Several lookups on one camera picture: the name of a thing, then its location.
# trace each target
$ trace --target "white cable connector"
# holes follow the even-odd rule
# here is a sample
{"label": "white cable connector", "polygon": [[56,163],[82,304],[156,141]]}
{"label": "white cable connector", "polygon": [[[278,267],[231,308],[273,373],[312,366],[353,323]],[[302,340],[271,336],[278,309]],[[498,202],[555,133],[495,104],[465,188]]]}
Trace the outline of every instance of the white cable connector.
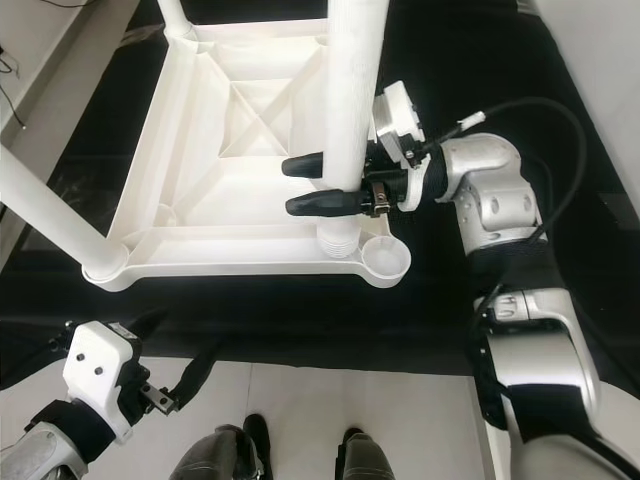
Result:
{"label": "white cable connector", "polygon": [[465,132],[469,130],[471,127],[475,127],[476,125],[484,122],[487,119],[487,116],[483,111],[479,111],[474,113],[473,115],[469,115],[467,118],[463,120],[458,120],[458,124],[460,125],[460,131]]}

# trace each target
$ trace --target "black cable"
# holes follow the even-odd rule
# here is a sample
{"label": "black cable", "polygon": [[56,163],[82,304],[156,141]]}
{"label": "black cable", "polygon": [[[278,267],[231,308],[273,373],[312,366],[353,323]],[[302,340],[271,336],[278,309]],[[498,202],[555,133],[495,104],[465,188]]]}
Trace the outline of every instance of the black cable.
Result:
{"label": "black cable", "polygon": [[96,3],[98,0],[87,0],[86,3],[81,3],[78,5],[62,5],[60,3],[52,2],[51,0],[39,0],[39,1],[43,3],[48,3],[49,5],[53,5],[54,7],[60,7],[60,8],[83,8],[83,7],[88,7],[92,3]]}
{"label": "black cable", "polygon": [[[565,105],[563,105],[560,102],[556,102],[555,100],[551,100],[548,98],[525,97],[519,100],[508,101],[508,102],[496,105],[494,107],[491,107],[487,110],[484,110],[484,116],[486,118],[490,118],[500,113],[504,113],[507,110],[511,110],[514,108],[521,108],[521,107],[546,107],[560,113],[567,119],[567,121],[573,127],[576,134],[576,143],[577,143],[576,170],[575,170],[575,174],[573,176],[571,185],[567,190],[567,193],[564,195],[564,197],[562,197],[562,200],[560,201],[558,206],[553,210],[553,212],[549,215],[549,217],[545,219],[540,225],[538,225],[538,227],[536,227],[533,233],[526,240],[522,242],[523,249],[526,250],[531,245],[535,244],[540,239],[540,237],[544,235],[552,227],[552,225],[558,220],[558,218],[560,218],[562,213],[564,213],[566,208],[569,206],[569,204],[575,197],[576,192],[578,191],[578,188],[582,183],[582,179],[584,178],[584,173],[587,167],[587,136],[584,132],[584,129],[582,128],[582,125],[580,124],[580,120],[578,120],[578,117],[576,117],[576,115],[571,110],[569,110],[569,108],[567,108]],[[441,143],[441,141],[445,141],[450,138],[453,138],[459,133],[461,133],[462,131],[463,131],[462,124],[459,123],[455,128],[451,129],[449,132],[445,133],[442,137],[440,137],[440,139],[437,140],[437,143]],[[488,295],[484,297],[484,299],[476,309],[470,323],[471,333],[473,333],[475,329],[478,327],[478,324],[480,323],[480,319],[486,313],[489,306],[496,299],[496,297],[500,293],[500,290],[502,290],[502,288],[504,287],[503,282],[507,273],[509,272],[509,268],[510,266],[508,265],[505,271],[503,272],[502,276],[500,277],[500,280],[498,281],[496,286],[491,290],[491,292]]]}
{"label": "black cable", "polygon": [[4,60],[2,60],[0,58],[0,63],[4,66],[4,68],[6,68],[6,70],[0,69],[0,73],[12,73],[13,72],[13,67],[11,65],[9,65],[7,62],[5,62]]}
{"label": "black cable", "polygon": [[22,119],[18,116],[18,112],[16,112],[16,109],[13,106],[13,102],[11,102],[11,98],[9,98],[9,95],[7,95],[7,92],[4,91],[4,88],[2,88],[2,85],[0,85],[0,92],[2,92],[2,94],[4,95],[4,98],[7,99],[7,102],[9,103],[9,108],[11,108],[11,112],[13,113],[13,116],[15,117],[15,119],[17,120],[17,122],[20,124],[20,126],[22,127],[22,129],[24,130],[25,128],[27,128],[27,126],[25,125],[25,123],[22,121]]}

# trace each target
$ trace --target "black shoe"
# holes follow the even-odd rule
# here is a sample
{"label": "black shoe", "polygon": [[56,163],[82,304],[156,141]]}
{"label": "black shoe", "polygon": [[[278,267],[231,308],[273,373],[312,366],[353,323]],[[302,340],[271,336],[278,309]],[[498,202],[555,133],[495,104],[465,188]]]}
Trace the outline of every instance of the black shoe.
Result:
{"label": "black shoe", "polygon": [[242,425],[242,430],[251,437],[256,446],[256,453],[262,462],[264,475],[261,480],[273,480],[271,471],[271,441],[269,440],[269,429],[264,417],[258,413],[249,415]]}
{"label": "black shoe", "polygon": [[351,437],[353,437],[356,433],[364,433],[358,427],[351,427],[346,432],[344,432],[344,436],[342,437],[342,443],[346,444]]}
{"label": "black shoe", "polygon": [[344,474],[344,462],[347,455],[347,442],[356,433],[364,433],[357,427],[351,427],[342,436],[342,444],[338,446],[338,456],[336,457],[336,473],[335,480],[342,480]]}

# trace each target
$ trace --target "person's leg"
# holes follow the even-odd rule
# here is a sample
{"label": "person's leg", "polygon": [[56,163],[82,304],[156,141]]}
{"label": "person's leg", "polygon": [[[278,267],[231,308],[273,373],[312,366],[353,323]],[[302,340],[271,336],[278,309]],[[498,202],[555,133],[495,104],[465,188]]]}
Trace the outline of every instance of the person's leg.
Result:
{"label": "person's leg", "polygon": [[347,430],[338,448],[336,480],[395,480],[380,446],[357,428]]}
{"label": "person's leg", "polygon": [[185,453],[170,480],[231,480],[236,467],[237,432],[219,427]]}
{"label": "person's leg", "polygon": [[182,457],[170,480],[272,480],[269,431],[260,415],[250,415],[244,429],[218,427]]}

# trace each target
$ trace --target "cable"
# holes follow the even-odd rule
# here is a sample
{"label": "cable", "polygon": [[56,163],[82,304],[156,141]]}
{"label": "cable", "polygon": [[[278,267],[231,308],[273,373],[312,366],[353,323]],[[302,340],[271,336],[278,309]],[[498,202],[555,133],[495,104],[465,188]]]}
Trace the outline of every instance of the cable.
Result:
{"label": "cable", "polygon": [[96,3],[98,0],[87,0],[86,3],[81,3],[78,5],[62,5],[60,3],[52,2],[51,0],[39,0],[39,1],[43,3],[48,3],[49,5],[53,5],[54,7],[60,7],[60,8],[83,8],[83,7],[88,7],[92,3]]}
{"label": "cable", "polygon": [[2,92],[2,95],[4,95],[4,98],[7,99],[7,102],[9,103],[9,108],[11,108],[11,112],[13,113],[13,116],[15,117],[15,119],[18,121],[18,123],[20,124],[20,126],[22,127],[22,129],[24,130],[25,128],[27,128],[27,126],[25,125],[25,123],[22,121],[22,119],[18,116],[18,112],[16,112],[16,109],[13,106],[13,103],[11,102],[11,98],[9,98],[9,95],[7,95],[7,92],[4,91],[4,88],[2,88],[2,85],[0,85],[0,92]]}
{"label": "cable", "polygon": [[[526,240],[522,242],[523,249],[526,250],[531,245],[535,244],[540,239],[540,237],[544,235],[553,226],[553,224],[558,220],[558,218],[560,218],[562,213],[564,213],[566,208],[569,206],[569,204],[575,197],[576,192],[578,191],[578,188],[582,183],[582,179],[584,178],[584,173],[586,171],[586,166],[587,166],[587,136],[584,132],[584,129],[582,128],[582,125],[580,124],[580,121],[578,120],[578,117],[576,117],[576,115],[569,108],[567,108],[565,105],[563,105],[560,102],[551,100],[549,98],[543,98],[543,97],[524,97],[518,100],[507,101],[499,105],[495,105],[491,108],[488,108],[484,111],[476,112],[473,115],[470,115],[469,117],[459,121],[454,128],[446,132],[444,135],[442,135],[440,138],[438,138],[434,142],[431,142],[429,145],[427,145],[425,147],[425,150],[427,151],[431,150],[431,148],[433,148],[435,145],[440,144],[451,138],[454,138],[455,136],[470,129],[471,127],[474,127],[475,125],[478,125],[484,122],[487,118],[494,117],[508,110],[521,108],[521,107],[545,107],[561,114],[567,119],[567,121],[573,127],[576,134],[576,143],[577,143],[576,170],[575,170],[575,174],[573,176],[571,185],[569,186],[567,193],[564,195],[564,197],[562,198],[558,206],[552,211],[549,217],[545,219],[540,225],[538,225],[538,227],[536,227],[533,233]],[[493,303],[495,298],[498,296],[498,294],[500,293],[500,290],[502,290],[502,288],[504,287],[503,282],[507,273],[509,272],[510,262],[509,262],[509,265],[507,265],[507,268],[505,269],[503,274],[501,275],[496,286],[491,290],[491,292],[488,295],[484,297],[484,299],[476,309],[470,323],[471,334],[475,332],[475,329],[478,327],[478,324],[480,323],[480,319],[483,317],[483,315],[486,313],[489,306]]]}
{"label": "cable", "polygon": [[2,60],[1,58],[0,58],[0,63],[2,63],[4,68],[6,68],[6,70],[0,69],[0,73],[12,73],[13,72],[13,67],[11,65],[9,65],[7,62],[5,62],[4,60]]}

